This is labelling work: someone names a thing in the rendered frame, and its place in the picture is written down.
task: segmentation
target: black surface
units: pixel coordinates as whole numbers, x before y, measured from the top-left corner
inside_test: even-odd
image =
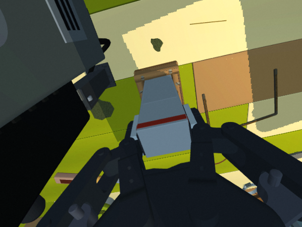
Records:
[[[89,120],[70,81],[0,130],[1,226],[17,227]]]

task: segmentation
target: thin line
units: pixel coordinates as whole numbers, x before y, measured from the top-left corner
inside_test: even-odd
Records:
[[[218,21],[211,21],[209,23],[213,23],[213,22],[221,22],[221,21],[226,21],[226,20],[218,20]]]

